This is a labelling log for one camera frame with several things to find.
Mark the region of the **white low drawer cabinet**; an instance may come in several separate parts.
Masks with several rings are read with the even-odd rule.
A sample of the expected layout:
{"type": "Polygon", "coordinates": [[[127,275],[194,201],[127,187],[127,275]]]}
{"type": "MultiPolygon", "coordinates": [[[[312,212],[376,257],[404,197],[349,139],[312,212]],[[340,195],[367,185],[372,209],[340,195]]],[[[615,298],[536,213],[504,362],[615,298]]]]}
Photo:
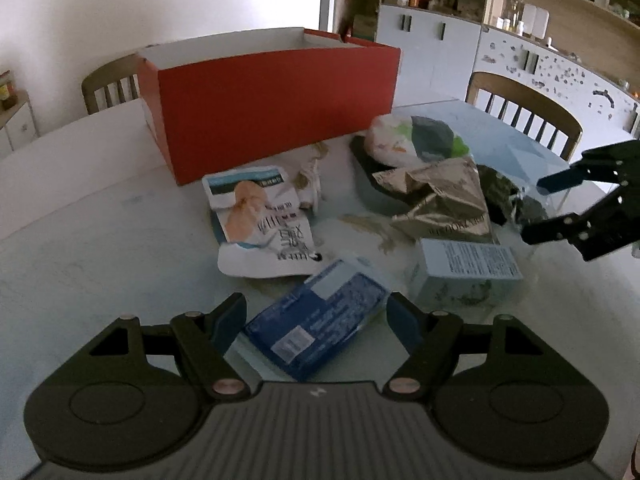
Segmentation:
{"type": "Polygon", "coordinates": [[[17,91],[17,101],[8,110],[1,110],[0,159],[4,159],[39,138],[29,96],[17,91]]]}

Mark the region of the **dark crumpled wrapper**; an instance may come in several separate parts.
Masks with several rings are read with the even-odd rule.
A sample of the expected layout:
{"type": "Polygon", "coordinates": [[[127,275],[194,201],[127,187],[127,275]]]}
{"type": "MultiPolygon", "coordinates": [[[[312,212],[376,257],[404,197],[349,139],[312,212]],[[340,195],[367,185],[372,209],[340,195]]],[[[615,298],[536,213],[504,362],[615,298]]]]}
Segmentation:
{"type": "Polygon", "coordinates": [[[544,205],[525,193],[509,178],[494,168],[477,166],[489,218],[498,226],[508,222],[514,226],[527,226],[548,219],[544,205]]]}

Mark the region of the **wooden chair right side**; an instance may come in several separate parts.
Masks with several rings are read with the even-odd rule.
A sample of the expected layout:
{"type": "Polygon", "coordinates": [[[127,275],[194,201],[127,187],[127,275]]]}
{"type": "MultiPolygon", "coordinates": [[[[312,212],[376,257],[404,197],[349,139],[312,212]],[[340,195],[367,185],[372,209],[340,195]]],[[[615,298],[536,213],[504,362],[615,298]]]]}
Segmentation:
{"type": "Polygon", "coordinates": [[[546,148],[552,151],[562,141],[560,157],[566,162],[570,161],[582,140],[582,125],[559,103],[516,80],[493,73],[474,72],[465,102],[478,107],[482,94],[486,96],[484,112],[489,115],[496,112],[495,118],[508,122],[512,128],[518,126],[521,116],[525,114],[526,123],[521,133],[526,136],[533,135],[534,122],[539,119],[535,141],[541,143],[546,132],[550,131],[546,148]]]}

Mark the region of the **silver foil bag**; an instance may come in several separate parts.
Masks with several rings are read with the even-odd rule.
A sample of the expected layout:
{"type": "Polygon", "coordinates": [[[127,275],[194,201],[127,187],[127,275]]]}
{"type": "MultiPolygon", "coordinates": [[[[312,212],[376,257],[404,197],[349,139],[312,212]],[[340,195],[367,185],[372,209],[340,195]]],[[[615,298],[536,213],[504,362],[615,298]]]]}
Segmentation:
{"type": "Polygon", "coordinates": [[[372,179],[379,190],[409,206],[390,224],[415,240],[492,241],[488,207],[472,157],[377,171],[372,179]]]}

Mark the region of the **white green tissue pack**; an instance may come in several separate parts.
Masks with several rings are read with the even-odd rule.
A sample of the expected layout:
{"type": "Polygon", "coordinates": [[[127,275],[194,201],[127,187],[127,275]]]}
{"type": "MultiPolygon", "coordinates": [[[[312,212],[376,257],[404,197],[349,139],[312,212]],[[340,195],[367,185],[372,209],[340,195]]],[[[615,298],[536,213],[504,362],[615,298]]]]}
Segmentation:
{"type": "Polygon", "coordinates": [[[470,156],[471,150],[446,122],[422,116],[375,117],[364,135],[364,151],[382,165],[416,167],[470,156]]]}

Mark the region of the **light blue small carton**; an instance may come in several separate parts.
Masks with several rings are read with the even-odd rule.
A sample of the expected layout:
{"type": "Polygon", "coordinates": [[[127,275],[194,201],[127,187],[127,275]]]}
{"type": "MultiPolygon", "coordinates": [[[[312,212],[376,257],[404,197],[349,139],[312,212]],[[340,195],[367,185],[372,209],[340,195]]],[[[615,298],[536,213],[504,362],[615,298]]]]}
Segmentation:
{"type": "Polygon", "coordinates": [[[506,246],[422,238],[416,247],[408,295],[427,310],[493,307],[523,281],[506,246]]]}

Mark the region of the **red cardboard box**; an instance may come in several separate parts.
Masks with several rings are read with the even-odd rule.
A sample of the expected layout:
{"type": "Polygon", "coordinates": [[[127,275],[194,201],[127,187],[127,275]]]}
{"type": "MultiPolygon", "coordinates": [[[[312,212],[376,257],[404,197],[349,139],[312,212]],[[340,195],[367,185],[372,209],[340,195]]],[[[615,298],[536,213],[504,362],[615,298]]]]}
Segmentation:
{"type": "Polygon", "coordinates": [[[301,27],[136,55],[146,122],[178,185],[367,129],[392,109],[400,51],[301,27]]]}

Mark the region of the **wooden chair far side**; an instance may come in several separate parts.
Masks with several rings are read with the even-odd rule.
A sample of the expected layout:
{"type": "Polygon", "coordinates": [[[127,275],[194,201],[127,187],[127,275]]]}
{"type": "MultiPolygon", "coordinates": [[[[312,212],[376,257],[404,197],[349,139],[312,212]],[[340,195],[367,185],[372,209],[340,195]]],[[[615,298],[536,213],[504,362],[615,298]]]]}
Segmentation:
{"type": "Polygon", "coordinates": [[[124,104],[139,97],[138,57],[135,53],[108,62],[89,74],[81,83],[82,97],[89,115],[124,104]]]}

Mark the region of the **white chicken snack pouch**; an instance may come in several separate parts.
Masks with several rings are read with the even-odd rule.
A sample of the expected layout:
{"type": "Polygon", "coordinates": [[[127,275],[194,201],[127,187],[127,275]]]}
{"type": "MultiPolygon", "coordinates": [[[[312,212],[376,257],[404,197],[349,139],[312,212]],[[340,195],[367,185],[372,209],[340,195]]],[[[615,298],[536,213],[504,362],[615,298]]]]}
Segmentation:
{"type": "Polygon", "coordinates": [[[232,278],[314,275],[324,265],[306,212],[279,166],[206,174],[202,185],[218,240],[218,269],[232,278]]]}

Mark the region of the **white tall storage cabinets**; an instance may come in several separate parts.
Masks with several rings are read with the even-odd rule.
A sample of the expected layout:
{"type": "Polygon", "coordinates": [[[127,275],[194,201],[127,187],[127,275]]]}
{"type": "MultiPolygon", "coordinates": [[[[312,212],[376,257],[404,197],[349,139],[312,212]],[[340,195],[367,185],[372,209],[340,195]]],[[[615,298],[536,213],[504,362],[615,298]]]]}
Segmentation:
{"type": "Polygon", "coordinates": [[[394,104],[462,100],[472,73],[513,79],[580,122],[581,150],[638,138],[639,101],[587,67],[510,32],[402,6],[378,9],[375,40],[400,50],[394,104]]]}

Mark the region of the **wooden chair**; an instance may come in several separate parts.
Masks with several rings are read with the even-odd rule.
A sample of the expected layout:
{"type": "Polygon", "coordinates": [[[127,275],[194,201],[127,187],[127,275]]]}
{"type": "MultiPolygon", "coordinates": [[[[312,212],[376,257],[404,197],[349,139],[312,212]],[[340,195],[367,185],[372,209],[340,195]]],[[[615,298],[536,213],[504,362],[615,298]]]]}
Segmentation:
{"type": "Polygon", "coordinates": [[[81,83],[82,97],[89,115],[124,104],[139,97],[138,57],[135,53],[108,62],[89,74],[81,83]]]}
{"type": "Polygon", "coordinates": [[[526,136],[533,135],[534,122],[539,119],[535,141],[541,143],[546,132],[550,131],[546,148],[552,151],[562,141],[560,157],[566,162],[570,161],[582,140],[582,125],[559,103],[516,80],[493,73],[474,72],[465,102],[478,107],[482,94],[486,96],[484,112],[489,115],[496,112],[495,118],[508,122],[512,128],[518,126],[521,116],[525,114],[526,123],[521,133],[526,136]]]}

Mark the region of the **blue packet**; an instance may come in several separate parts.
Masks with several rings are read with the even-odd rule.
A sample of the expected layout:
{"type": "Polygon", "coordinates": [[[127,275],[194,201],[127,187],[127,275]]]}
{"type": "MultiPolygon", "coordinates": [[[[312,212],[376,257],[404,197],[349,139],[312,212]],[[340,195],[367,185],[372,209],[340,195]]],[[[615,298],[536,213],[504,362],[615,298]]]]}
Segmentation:
{"type": "Polygon", "coordinates": [[[272,364],[304,382],[378,315],[389,294],[362,264],[336,260],[246,323],[244,334],[272,364]]]}

